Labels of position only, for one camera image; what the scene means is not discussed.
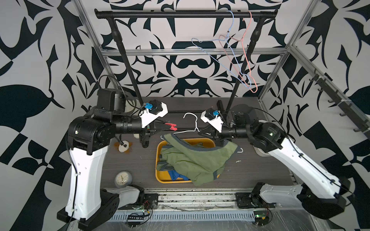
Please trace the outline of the red clothespin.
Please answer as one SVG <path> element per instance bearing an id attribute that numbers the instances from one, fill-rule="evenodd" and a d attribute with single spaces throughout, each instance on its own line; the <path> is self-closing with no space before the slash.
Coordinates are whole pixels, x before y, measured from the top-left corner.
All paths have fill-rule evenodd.
<path id="1" fill-rule="evenodd" d="M 177 131 L 178 128 L 176 127 L 177 125 L 176 124 L 172 124 L 172 123 L 165 123 L 166 126 L 169 126 L 169 129 L 172 130 L 172 131 Z"/>

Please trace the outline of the green tank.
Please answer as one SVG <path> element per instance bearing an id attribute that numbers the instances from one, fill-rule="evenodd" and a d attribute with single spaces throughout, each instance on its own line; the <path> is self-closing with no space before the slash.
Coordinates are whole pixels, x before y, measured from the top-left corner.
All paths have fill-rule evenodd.
<path id="1" fill-rule="evenodd" d="M 157 171 L 175 170 L 174 167 L 171 164 L 169 164 L 162 155 L 162 151 L 166 151 L 167 149 L 170 149 L 170 148 L 173 148 L 173 146 L 172 145 L 165 145 L 161 148 L 161 150 L 159 152 L 159 155 L 158 155 L 158 161 L 157 161 L 157 164 L 156 164 L 156 170 Z"/>
<path id="2" fill-rule="evenodd" d="M 206 148 L 202 143 L 190 145 L 174 134 L 164 135 L 164 140 L 173 148 L 162 151 L 165 160 L 175 171 L 186 176 L 195 186 L 212 182 L 217 179 L 231 156 L 240 147 L 226 140 L 223 146 Z"/>

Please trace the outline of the blue tank top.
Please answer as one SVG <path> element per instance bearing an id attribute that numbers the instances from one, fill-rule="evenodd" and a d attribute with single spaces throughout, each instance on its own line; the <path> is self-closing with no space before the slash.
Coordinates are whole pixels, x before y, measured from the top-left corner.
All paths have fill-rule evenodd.
<path id="1" fill-rule="evenodd" d="M 188 178 L 186 176 L 179 174 L 175 170 L 169 170 L 168 174 L 170 175 L 172 181 L 177 181 L 178 178 L 181 178 L 184 181 L 188 181 Z"/>

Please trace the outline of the blue wire hanger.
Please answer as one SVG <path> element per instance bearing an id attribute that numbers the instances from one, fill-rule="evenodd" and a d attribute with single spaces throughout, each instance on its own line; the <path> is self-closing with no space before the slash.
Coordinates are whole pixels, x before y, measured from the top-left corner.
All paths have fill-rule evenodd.
<path id="1" fill-rule="evenodd" d="M 228 13 L 231 14 L 232 16 L 232 21 L 231 21 L 231 24 L 230 26 L 228 27 L 227 31 L 225 34 L 222 34 L 224 36 L 227 36 L 229 35 L 230 37 L 233 37 L 231 36 L 231 32 L 233 30 L 233 27 L 234 27 L 234 24 L 235 24 L 235 16 L 236 14 L 233 13 L 231 10 L 228 10 L 227 11 Z M 234 78 L 237 79 L 237 83 L 241 83 L 245 88 L 246 86 L 242 83 L 241 81 L 241 78 L 238 77 L 238 74 L 240 74 L 240 69 L 238 67 L 238 64 L 241 66 L 240 62 L 237 60 L 237 56 L 236 56 L 236 53 L 235 53 L 235 50 L 234 50 L 234 54 L 235 56 L 233 55 L 233 53 L 231 52 L 231 50 L 227 47 L 227 44 L 225 43 L 225 38 L 221 37 L 221 44 L 219 43 L 219 45 L 221 46 L 221 49 L 222 49 L 222 54 L 224 54 L 226 56 L 226 58 L 229 60 L 229 63 L 231 65 L 231 68 L 227 68 L 226 66 L 224 66 L 220 61 L 218 61 L 216 58 L 213 58 L 212 55 L 207 52 L 205 50 L 205 48 L 203 48 L 201 46 L 202 43 L 204 42 L 218 42 L 219 43 L 219 37 L 216 38 L 216 39 L 209 39 L 209 40 L 200 40 L 198 38 L 192 38 L 191 39 L 191 43 L 192 45 L 194 45 L 196 48 L 198 48 L 199 50 L 201 50 L 203 53 L 207 54 L 209 57 L 211 57 L 211 59 L 213 59 L 214 61 L 216 61 L 221 67 L 223 67 L 227 72 L 229 72 L 231 74 L 231 76 L 233 76 Z"/>

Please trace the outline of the pink wire hanger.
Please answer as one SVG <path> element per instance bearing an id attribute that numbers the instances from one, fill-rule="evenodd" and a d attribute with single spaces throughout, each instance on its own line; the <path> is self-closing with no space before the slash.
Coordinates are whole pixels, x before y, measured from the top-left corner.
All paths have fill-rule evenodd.
<path id="1" fill-rule="evenodd" d="M 257 91 L 258 91 L 258 85 L 257 85 L 255 79 L 251 76 L 251 67 L 250 67 L 249 59 L 247 57 L 246 50 L 245 50 L 245 47 L 244 47 L 244 38 L 245 38 L 246 32 L 249 29 L 249 27 L 251 25 L 251 21 L 252 21 L 252 13 L 251 12 L 249 12 L 249 16 L 250 16 L 249 23 L 246 26 L 246 29 L 245 29 L 245 31 L 244 31 L 243 36 L 242 36 L 241 39 L 236 39 L 234 37 L 230 37 L 229 35 L 227 35 L 227 36 L 220 35 L 219 36 L 219 43 L 221 44 L 221 37 L 225 38 L 225 43 L 227 44 L 227 47 L 231 50 L 231 52 L 233 53 L 234 56 L 235 56 L 234 50 L 228 44 L 228 41 L 229 40 L 234 40 L 236 42 L 240 42 L 241 43 L 241 47 L 242 47 L 242 51 L 243 51 L 243 55 L 244 55 L 244 60 L 247 63 L 247 68 L 249 70 L 249 73 L 248 74 L 244 73 L 244 71 L 241 70 L 241 66 L 237 63 L 238 64 L 238 67 L 240 69 L 240 74 L 238 74 L 238 77 L 241 78 L 241 81 L 246 86 L 246 88 L 250 89 L 250 91 L 252 93 L 257 93 Z"/>

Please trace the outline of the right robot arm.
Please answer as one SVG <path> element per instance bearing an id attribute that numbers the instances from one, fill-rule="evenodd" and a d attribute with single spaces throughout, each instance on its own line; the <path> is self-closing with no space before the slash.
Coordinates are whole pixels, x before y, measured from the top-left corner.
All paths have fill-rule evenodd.
<path id="1" fill-rule="evenodd" d="M 220 111 L 212 108 L 205 111 L 201 119 L 212 126 L 211 136 L 216 140 L 247 139 L 254 148 L 280 161 L 303 182 L 296 186 L 258 183 L 251 193 L 254 205 L 301 206 L 320 219 L 330 219 L 345 211 L 344 194 L 349 192 L 351 185 L 348 179 L 338 178 L 323 169 L 300 150 L 283 129 L 260 120 L 255 108 L 237 105 L 231 114 L 230 124 L 226 124 Z"/>

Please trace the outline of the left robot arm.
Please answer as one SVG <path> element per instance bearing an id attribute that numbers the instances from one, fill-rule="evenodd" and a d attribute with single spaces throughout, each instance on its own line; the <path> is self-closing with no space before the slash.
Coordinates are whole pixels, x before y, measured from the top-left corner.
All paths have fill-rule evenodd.
<path id="1" fill-rule="evenodd" d="M 103 164 L 111 140 L 120 134 L 137 134 L 143 147 L 152 135 L 168 130 L 169 125 L 156 119 L 168 113 L 167 105 L 152 100 L 142 105 L 139 116 L 125 110 L 122 90 L 100 89 L 97 105 L 86 115 L 74 119 L 67 130 L 66 148 L 72 163 L 68 202 L 57 213 L 60 221 L 78 222 L 82 231 L 91 231 L 113 217 L 117 209 L 135 204 L 143 191 L 131 185 L 107 190 L 101 187 Z"/>

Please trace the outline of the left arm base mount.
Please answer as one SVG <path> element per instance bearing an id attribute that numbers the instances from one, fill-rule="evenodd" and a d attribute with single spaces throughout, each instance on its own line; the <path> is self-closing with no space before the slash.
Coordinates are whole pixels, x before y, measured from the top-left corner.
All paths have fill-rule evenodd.
<path id="1" fill-rule="evenodd" d="M 118 210 L 134 210 L 134 209 L 156 209 L 159 202 L 158 193 L 148 193 L 144 188 L 136 185 L 131 185 L 131 187 L 139 191 L 138 198 L 134 203 L 127 204 L 125 206 L 119 206 Z"/>

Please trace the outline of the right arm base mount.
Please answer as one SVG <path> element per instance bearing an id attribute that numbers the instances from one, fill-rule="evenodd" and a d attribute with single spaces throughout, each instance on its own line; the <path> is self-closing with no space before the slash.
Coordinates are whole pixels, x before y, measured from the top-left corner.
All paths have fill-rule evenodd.
<path id="1" fill-rule="evenodd" d="M 250 193 L 235 193 L 237 207 L 240 209 L 275 208 L 274 203 L 269 204 L 260 196 L 264 185 L 265 183 L 259 182 Z"/>

